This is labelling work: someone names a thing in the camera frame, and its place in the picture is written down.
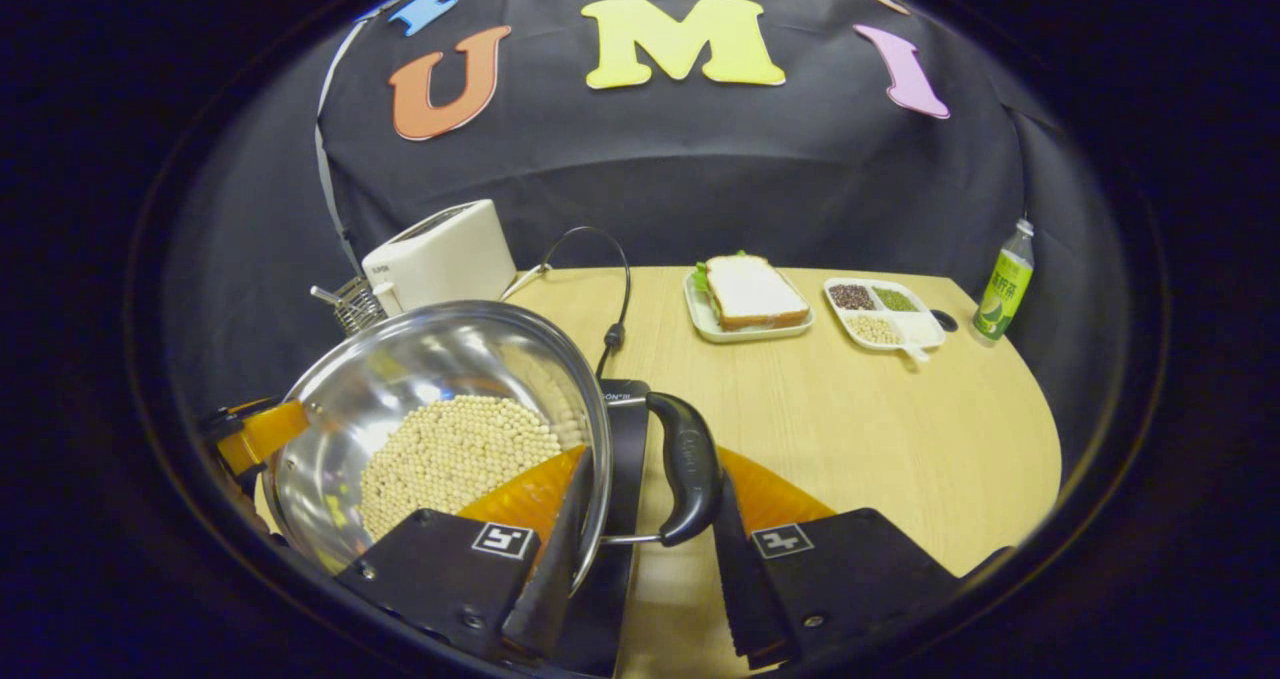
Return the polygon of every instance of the bottled drink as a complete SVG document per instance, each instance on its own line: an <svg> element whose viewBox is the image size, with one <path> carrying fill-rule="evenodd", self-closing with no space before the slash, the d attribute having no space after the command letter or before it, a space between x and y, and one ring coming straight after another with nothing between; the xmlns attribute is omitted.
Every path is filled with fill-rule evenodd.
<svg viewBox="0 0 1280 679"><path fill-rule="evenodd" d="M1032 256L1032 237L1036 229L1028 219L1018 220L1018 231L1009 237L996 258L996 268L987 282L982 304L973 315L973 328L983 338L995 342L1018 313L1023 293L1032 281L1036 260Z"/></svg>

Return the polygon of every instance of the power cord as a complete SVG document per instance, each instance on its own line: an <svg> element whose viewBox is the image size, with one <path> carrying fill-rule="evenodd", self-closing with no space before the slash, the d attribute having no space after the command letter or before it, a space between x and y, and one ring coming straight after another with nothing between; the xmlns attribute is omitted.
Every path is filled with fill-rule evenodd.
<svg viewBox="0 0 1280 679"><path fill-rule="evenodd" d="M626 290L623 290L622 293L622 311L618 313L617 323L609 327L609 331L604 333L604 352L600 354L600 363L595 365L595 380L599 382L599 379L604 378L604 363L605 360L609 359L609 352L617 351L622 346L622 340L625 340L627 336L626 328L623 327L623 322L626 322L627 319L627 305L631 304L631 264L627 261L626 252L622 251L622 245L620 245L618 240L613 238L613 236L611 236L608 232L604 232L604 229L596 227L586 227L586 225L573 227L572 229L561 234L559 238L556 241L556 243L553 243L552 247L547 250L547 255L543 256L543 261L538 265L535 270L541 273L549 269L550 264L548 263L552 259L552 254L556 254L556 250L559 247L561 243L564 242L564 240L579 232L594 232L609 240L609 243L613 245L613 249L618 250L618 258L622 259L622 269L626 270L626 277L627 277Z"/></svg>

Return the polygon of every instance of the white tray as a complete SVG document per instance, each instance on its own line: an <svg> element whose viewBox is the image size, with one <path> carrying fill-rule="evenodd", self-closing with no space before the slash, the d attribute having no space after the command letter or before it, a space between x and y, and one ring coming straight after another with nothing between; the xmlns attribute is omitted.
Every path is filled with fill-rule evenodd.
<svg viewBox="0 0 1280 679"><path fill-rule="evenodd" d="M787 279L786 274L782 274L782 279L787 284L791 284L791 279ZM795 290L795 284L791 284L791 288ZM698 333L709 342L754 342L759 340L794 337L809 332L809 327L813 325L813 306L810 306L809 315L795 327L783 327L781 329L746 328L737 329L736 332L726 332L719 328L719 323L716 319L716 309L712 306L710 300L705 293L698 291L698 284L694 283L694 272L690 272L685 277L685 302L689 305L689 318L692 319Z"/></svg>
<svg viewBox="0 0 1280 679"><path fill-rule="evenodd" d="M841 306L836 304L836 300L832 299L831 288L846 284L865 287L867 292L872 296L872 302L876 305L876 309L841 309ZM882 290L892 290L905 296L913 305L915 305L916 310L890 310L884 306L884 302L881 301L879 295L877 295L877 287ZM941 343L947 338L946 332L942 332L942 325L938 324L938 320L933 316L933 313L929 311L929 307L920 301L920 297L915 296L914 292L897 282L883 282L879 279L827 279L827 282L823 282L822 284L822 292L827 295L827 302L836 313L836 319L840 320L840 325L845 328L845 333L860 346L879 351L901 350L916 361L928 361L929 355L924 350L941 346ZM902 336L902 342L886 345L869 342L861 338L849 328L849 324L845 323L845 319L858 315L877 316L887 320L887 323L890 323L892 328L897 329L897 333Z"/></svg>

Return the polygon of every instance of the toaster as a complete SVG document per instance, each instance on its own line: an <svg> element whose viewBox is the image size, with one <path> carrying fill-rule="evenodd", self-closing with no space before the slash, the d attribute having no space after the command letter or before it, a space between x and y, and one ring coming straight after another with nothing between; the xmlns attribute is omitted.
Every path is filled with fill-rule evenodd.
<svg viewBox="0 0 1280 679"><path fill-rule="evenodd" d="M388 316L442 301L498 300L516 277L488 199L421 219L369 252L361 265Z"/></svg>

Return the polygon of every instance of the bread slice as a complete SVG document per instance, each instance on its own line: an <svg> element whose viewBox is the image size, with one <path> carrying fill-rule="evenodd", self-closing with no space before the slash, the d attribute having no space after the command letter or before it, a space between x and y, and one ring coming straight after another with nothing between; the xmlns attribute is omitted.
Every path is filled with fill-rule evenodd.
<svg viewBox="0 0 1280 679"><path fill-rule="evenodd" d="M707 283L721 329L782 329L804 323L809 302L763 256L750 254L707 260Z"/></svg>

